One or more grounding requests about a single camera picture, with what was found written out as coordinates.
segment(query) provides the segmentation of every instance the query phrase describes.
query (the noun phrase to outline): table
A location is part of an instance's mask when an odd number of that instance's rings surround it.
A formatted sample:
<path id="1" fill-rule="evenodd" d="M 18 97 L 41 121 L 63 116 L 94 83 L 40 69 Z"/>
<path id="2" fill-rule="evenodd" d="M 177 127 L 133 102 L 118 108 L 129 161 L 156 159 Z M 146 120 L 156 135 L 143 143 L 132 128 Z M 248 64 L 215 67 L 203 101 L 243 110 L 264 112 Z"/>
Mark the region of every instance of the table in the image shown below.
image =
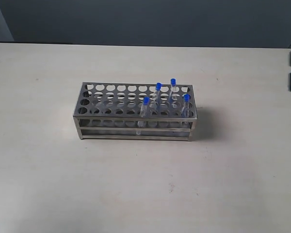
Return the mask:
<path id="1" fill-rule="evenodd" d="M 291 233 L 289 50 L 0 44 L 0 233 Z M 194 86 L 194 142 L 79 140 L 81 82 Z"/>

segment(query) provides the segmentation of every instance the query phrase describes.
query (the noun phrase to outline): stainless steel test tube rack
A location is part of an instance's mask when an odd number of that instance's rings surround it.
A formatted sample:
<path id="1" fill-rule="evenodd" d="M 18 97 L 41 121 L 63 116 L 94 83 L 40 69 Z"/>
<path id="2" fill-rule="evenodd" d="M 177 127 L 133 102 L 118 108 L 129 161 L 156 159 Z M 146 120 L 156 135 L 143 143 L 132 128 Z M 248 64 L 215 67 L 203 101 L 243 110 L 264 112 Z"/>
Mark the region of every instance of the stainless steel test tube rack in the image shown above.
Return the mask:
<path id="1" fill-rule="evenodd" d="M 155 84 L 82 83 L 73 119 L 80 139 L 152 139 L 191 141 L 197 123 L 193 87 L 177 85 L 177 102 L 169 103 L 170 85 L 162 85 L 159 106 L 140 117 L 145 96 L 150 97 Z M 184 94 L 189 94 L 190 117 L 181 117 Z M 144 128 L 137 122 L 145 121 Z"/>

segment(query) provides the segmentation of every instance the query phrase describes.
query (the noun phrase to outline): blue cap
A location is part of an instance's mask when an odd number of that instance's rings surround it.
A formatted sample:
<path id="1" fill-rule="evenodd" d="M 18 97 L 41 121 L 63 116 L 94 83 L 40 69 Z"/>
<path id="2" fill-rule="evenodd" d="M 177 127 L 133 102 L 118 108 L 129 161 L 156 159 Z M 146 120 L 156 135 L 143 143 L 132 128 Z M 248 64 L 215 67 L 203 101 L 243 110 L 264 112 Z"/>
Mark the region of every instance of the blue cap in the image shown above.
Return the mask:
<path id="1" fill-rule="evenodd" d="M 162 87 L 162 84 L 161 83 L 157 83 L 156 84 L 156 90 L 157 91 L 160 91 L 161 90 L 161 87 Z"/>
<path id="2" fill-rule="evenodd" d="M 176 85 L 176 79 L 171 79 L 171 80 L 170 80 L 170 84 L 171 84 L 172 86 L 175 86 L 175 85 Z"/>
<path id="3" fill-rule="evenodd" d="M 144 97 L 144 105 L 147 105 L 150 102 L 150 98 L 148 96 Z"/>
<path id="4" fill-rule="evenodd" d="M 183 96 L 183 98 L 184 98 L 184 102 L 189 102 L 189 100 L 190 100 L 190 95 L 189 95 L 189 94 L 185 94 L 185 95 Z"/>

